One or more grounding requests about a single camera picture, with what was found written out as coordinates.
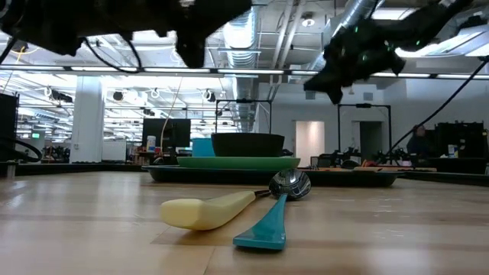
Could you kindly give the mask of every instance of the black stand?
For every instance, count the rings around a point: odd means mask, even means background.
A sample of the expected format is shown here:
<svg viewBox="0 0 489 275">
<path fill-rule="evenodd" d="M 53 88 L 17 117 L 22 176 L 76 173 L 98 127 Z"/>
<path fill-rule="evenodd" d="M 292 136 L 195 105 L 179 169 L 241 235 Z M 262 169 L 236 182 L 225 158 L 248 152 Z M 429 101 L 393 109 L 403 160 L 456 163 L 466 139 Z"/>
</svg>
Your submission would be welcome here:
<svg viewBox="0 0 489 275">
<path fill-rule="evenodd" d="M 338 104 L 338 150 L 342 151 L 342 114 L 340 109 L 342 107 L 355 107 L 355 108 L 386 108 L 387 109 L 387 119 L 389 123 L 389 148 L 392 148 L 392 117 L 390 111 L 390 105 L 372 105 L 368 103 L 364 104 Z"/>
<path fill-rule="evenodd" d="M 221 102 L 235 102 L 239 104 L 253 104 L 253 103 L 268 103 L 270 106 L 270 115 L 269 115 L 269 122 L 270 122 L 270 127 L 268 129 L 268 133 L 272 133 L 272 101 L 271 100 L 252 100 L 252 99 L 218 99 L 215 101 L 215 132 L 217 133 L 217 121 L 219 117 L 219 103 Z"/>
</svg>

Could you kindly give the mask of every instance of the wooden table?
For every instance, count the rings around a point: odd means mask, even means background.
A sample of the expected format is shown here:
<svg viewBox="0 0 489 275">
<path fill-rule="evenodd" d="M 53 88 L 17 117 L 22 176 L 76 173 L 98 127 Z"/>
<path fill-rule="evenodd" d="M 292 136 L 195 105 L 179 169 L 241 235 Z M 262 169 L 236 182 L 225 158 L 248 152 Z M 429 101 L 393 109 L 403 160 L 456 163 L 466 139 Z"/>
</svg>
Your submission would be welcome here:
<svg viewBox="0 0 489 275">
<path fill-rule="evenodd" d="M 273 199 L 203 233 L 158 218 L 168 199 L 250 188 L 156 185 L 147 173 L 116 172 L 0 181 L 1 274 L 489 274 L 483 187 L 409 180 L 390 189 L 313 187 L 288 202 L 282 253 L 232 246 Z"/>
</svg>

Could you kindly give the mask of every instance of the doorway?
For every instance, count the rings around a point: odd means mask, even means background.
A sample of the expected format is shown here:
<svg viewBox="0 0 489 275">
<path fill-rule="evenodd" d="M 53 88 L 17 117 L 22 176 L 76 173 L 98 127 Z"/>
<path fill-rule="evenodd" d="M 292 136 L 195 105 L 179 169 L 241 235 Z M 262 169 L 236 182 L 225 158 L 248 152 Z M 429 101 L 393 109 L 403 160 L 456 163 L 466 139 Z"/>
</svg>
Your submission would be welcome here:
<svg viewBox="0 0 489 275">
<path fill-rule="evenodd" d="M 296 121 L 295 154 L 299 167 L 311 165 L 311 157 L 325 153 L 324 121 Z"/>
<path fill-rule="evenodd" d="M 382 122 L 360 121 L 360 152 L 362 160 L 373 160 L 373 156 L 382 150 Z"/>
</svg>

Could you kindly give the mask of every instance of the monitor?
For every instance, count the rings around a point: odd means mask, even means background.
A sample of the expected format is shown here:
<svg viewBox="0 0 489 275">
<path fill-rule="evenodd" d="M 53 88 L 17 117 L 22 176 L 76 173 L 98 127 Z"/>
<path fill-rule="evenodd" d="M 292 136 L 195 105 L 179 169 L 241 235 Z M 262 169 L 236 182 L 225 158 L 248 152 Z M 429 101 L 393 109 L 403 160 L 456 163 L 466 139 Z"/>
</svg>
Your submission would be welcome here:
<svg viewBox="0 0 489 275">
<path fill-rule="evenodd" d="M 146 147 L 147 136 L 156 137 L 156 147 L 160 146 L 161 130 L 165 118 L 145 118 L 143 120 L 143 147 Z M 164 132 L 164 147 L 190 147 L 189 119 L 169 119 Z"/>
</svg>

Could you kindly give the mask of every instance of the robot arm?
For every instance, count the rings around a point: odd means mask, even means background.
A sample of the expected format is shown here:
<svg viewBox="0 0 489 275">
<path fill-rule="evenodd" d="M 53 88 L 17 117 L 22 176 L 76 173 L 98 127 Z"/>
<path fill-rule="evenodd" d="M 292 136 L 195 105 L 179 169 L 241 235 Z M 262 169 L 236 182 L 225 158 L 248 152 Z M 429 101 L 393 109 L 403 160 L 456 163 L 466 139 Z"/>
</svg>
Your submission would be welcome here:
<svg viewBox="0 0 489 275">
<path fill-rule="evenodd" d="M 325 47 L 325 68 L 307 81 L 304 89 L 326 92 L 336 105 L 342 100 L 341 87 L 351 86 L 357 80 L 368 79 L 371 74 L 384 70 L 399 74 L 406 61 L 397 56 L 395 49 L 414 51 L 425 47 L 471 2 L 441 0 L 387 26 L 367 18 L 342 28 Z"/>
<path fill-rule="evenodd" d="M 251 0 L 0 0 L 0 28 L 19 40 L 75 56 L 84 37 L 176 31 L 176 51 L 202 67 L 206 38 L 251 8 Z"/>
</svg>

